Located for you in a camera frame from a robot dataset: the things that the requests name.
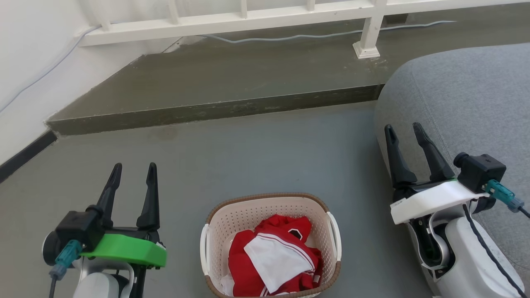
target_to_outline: robotic arm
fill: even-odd
[[[42,254],[46,264],[53,266],[50,298],[55,281],[62,279],[66,268],[81,272],[74,298],[141,298],[147,270],[165,267],[167,253],[158,235],[156,164],[149,165],[147,194],[136,227],[114,227],[111,219],[121,170],[121,163],[117,163],[96,205],[85,212],[68,212],[46,237]]]
[[[493,207],[497,199],[513,212],[523,202],[500,184],[506,166],[487,154],[459,154],[455,178],[419,123],[413,124],[430,168],[429,181],[417,182],[399,150],[391,125],[385,127],[388,163],[395,189],[391,215],[411,228],[418,255],[443,298],[524,297],[520,277],[470,213]]]

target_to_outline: green plastic bracket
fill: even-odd
[[[82,252],[81,256],[165,267],[167,252],[147,240],[120,234],[105,234],[94,251]]]

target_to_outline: white metal railing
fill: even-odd
[[[80,46],[366,19],[361,39],[354,44],[355,53],[359,58],[379,57],[375,45],[385,15],[530,2],[530,0],[349,0],[317,3],[315,0],[307,0],[305,6],[248,10],[247,0],[241,0],[239,13],[182,17],[179,16],[175,0],[167,0],[170,19],[113,24],[103,9],[102,1],[105,0],[90,0],[93,14],[101,24],[101,28],[87,34]]]

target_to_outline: white basket handle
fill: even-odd
[[[205,224],[202,228],[202,232],[200,234],[200,264],[202,267],[202,272],[205,276],[208,274],[208,268],[210,267],[210,264],[208,263],[208,260],[206,259],[206,236],[208,234],[208,224]]]
[[[340,240],[340,231],[339,226],[337,225],[337,221],[335,220],[335,217],[331,212],[327,212],[328,217],[330,218],[331,227],[333,229],[333,234],[335,236],[335,248],[336,248],[336,255],[337,255],[337,261],[340,261],[342,257],[342,241]]]

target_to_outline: black cable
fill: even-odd
[[[50,298],[54,298],[54,295],[55,295],[55,284],[56,283],[57,283],[57,276],[53,275],[51,277]]]
[[[486,245],[486,242],[484,242],[484,239],[482,238],[482,236],[480,236],[479,231],[476,229],[475,223],[471,219],[471,215],[469,215],[469,211],[467,210],[467,205],[464,204],[462,206],[464,207],[465,217],[467,218],[467,221],[469,222],[469,225],[471,226],[473,233],[475,233],[475,236],[479,239],[480,245],[484,247],[490,259],[495,263],[495,265],[497,265],[497,268],[502,273],[502,275],[504,275],[504,277],[508,280],[510,285],[517,290],[517,293],[519,293],[519,296],[521,296],[522,298],[528,298],[526,297],[525,293],[519,288],[519,286],[514,282],[514,280],[511,279],[511,276],[506,272],[506,270],[504,270],[504,268],[501,266],[501,264],[495,258],[495,256],[491,253],[490,248]]]
[[[521,211],[524,215],[526,215],[526,217],[530,218],[530,213],[528,211],[526,211],[525,208],[523,208],[522,206],[519,206],[519,211]]]

